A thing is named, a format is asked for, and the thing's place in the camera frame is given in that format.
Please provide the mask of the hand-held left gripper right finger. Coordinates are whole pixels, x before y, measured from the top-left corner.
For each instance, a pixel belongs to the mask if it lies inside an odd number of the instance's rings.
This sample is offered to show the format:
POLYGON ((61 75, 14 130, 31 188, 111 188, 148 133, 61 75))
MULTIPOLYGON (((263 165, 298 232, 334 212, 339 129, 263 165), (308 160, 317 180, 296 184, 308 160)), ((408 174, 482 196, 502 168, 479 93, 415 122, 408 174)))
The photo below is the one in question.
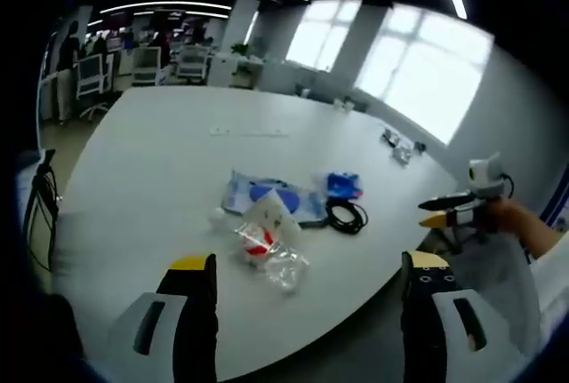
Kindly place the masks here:
POLYGON ((476 291, 457 283, 447 261, 402 253, 401 331, 405 382, 511 382, 527 358, 509 324, 476 291))

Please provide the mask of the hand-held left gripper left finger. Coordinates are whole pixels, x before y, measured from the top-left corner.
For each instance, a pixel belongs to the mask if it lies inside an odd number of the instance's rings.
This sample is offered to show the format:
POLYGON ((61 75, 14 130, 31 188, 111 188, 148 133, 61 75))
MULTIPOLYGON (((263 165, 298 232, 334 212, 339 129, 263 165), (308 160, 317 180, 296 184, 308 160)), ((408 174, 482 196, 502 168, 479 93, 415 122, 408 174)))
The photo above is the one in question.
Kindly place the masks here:
POLYGON ((178 259, 110 327, 111 380, 215 382, 217 334, 216 255, 178 259))

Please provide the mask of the person's right hand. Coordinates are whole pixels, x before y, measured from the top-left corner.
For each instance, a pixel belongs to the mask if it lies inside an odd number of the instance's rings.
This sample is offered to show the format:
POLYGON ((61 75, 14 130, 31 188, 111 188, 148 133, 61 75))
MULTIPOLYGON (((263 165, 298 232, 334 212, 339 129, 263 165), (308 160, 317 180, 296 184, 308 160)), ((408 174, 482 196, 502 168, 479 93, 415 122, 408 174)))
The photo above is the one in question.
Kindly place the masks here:
POLYGON ((485 206, 486 218, 500 231, 520 235, 533 221, 534 215, 513 199, 499 198, 485 206))

